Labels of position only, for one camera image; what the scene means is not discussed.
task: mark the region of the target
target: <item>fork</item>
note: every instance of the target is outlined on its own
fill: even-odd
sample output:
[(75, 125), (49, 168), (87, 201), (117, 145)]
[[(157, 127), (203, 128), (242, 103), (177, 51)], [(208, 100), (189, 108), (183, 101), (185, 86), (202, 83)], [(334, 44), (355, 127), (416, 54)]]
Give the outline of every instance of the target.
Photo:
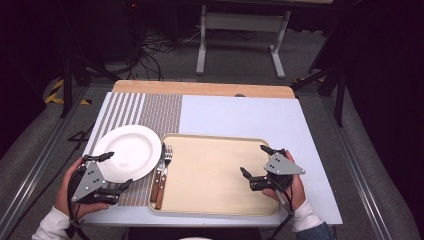
[(159, 210), (162, 208), (162, 200), (163, 200), (163, 195), (165, 192), (165, 183), (166, 183), (166, 178), (168, 176), (168, 166), (171, 163), (172, 155), (173, 155), (172, 147), (170, 145), (167, 145), (165, 149), (165, 157), (163, 159), (165, 163), (165, 168), (163, 170), (162, 177), (159, 182), (159, 191), (158, 191), (158, 196), (157, 196), (156, 204), (155, 204), (156, 210)]

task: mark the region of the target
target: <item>human hand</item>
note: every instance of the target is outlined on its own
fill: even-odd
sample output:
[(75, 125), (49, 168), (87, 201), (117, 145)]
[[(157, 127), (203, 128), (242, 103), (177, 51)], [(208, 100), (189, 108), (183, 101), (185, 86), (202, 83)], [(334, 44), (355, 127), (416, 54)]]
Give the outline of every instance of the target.
[[(60, 186), (59, 191), (56, 193), (56, 200), (55, 200), (55, 203), (54, 203), (54, 207), (57, 210), (66, 214), (67, 216), (69, 216), (68, 200), (67, 200), (69, 180), (71, 179), (72, 174), (81, 165), (81, 163), (82, 163), (82, 157), (80, 157), (66, 171), (65, 176), (63, 177), (63, 180), (62, 180), (62, 185)], [(77, 205), (78, 204), (76, 204), (76, 203), (72, 203), (72, 212), (73, 212), (74, 216), (77, 212), (77, 208), (78, 208)], [(105, 209), (108, 209), (108, 208), (109, 208), (109, 205), (106, 204), (106, 203), (81, 204), (80, 209), (78, 211), (78, 216), (76, 216), (75, 218), (77, 218), (79, 220), (89, 213), (97, 212), (97, 211), (100, 211), (100, 210), (105, 210)]]
[[(294, 163), (294, 159), (288, 150), (286, 151), (286, 155), (287, 158)], [(289, 191), (287, 191), (287, 194), (292, 199), (293, 210), (296, 211), (306, 200), (305, 189), (303, 188), (303, 183), (302, 180), (300, 180), (299, 175), (293, 175), (293, 183), (291, 185), (291, 188), (292, 190), (289, 189)], [(266, 188), (262, 190), (262, 194), (276, 201), (279, 201), (277, 193), (273, 189)], [(284, 194), (282, 195), (284, 202), (286, 202), (286, 204), (289, 204), (289, 201), (287, 200), (286, 196)]]

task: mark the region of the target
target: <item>striped placemat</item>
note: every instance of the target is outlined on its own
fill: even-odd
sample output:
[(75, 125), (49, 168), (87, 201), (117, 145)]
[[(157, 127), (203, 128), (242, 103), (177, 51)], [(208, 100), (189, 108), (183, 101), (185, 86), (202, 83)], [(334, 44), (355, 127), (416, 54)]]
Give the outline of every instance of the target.
[[(108, 93), (103, 103), (104, 111), (97, 118), (86, 153), (91, 155), (96, 143), (113, 129), (126, 125), (142, 125), (152, 129), (159, 138), (167, 133), (178, 133), (182, 95)], [(153, 171), (133, 182), (124, 191), (118, 206), (146, 206), (153, 181)], [(109, 183), (108, 188), (117, 184)]]

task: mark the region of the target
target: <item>utensil handle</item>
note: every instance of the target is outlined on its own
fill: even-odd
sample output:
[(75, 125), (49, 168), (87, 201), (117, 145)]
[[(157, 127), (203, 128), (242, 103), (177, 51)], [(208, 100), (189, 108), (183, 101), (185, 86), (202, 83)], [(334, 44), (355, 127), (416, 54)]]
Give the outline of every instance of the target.
[(166, 183), (166, 175), (163, 175), (159, 182), (158, 197), (156, 199), (156, 204), (155, 204), (156, 210), (159, 210), (162, 208), (163, 194), (165, 193), (165, 183)]
[(158, 197), (159, 182), (160, 182), (161, 174), (162, 174), (161, 171), (156, 170), (155, 178), (153, 180), (152, 192), (150, 194), (150, 202), (156, 202), (156, 199)]

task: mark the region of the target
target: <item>white plate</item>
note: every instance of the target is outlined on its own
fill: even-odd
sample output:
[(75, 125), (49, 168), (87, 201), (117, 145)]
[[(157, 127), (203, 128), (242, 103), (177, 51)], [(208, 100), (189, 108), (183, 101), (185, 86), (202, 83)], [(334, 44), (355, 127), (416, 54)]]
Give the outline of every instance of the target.
[(128, 125), (114, 129), (100, 139), (93, 156), (106, 152), (115, 154), (98, 164), (104, 178), (115, 183), (124, 183), (128, 179), (135, 181), (156, 166), (161, 155), (161, 142), (150, 128)]

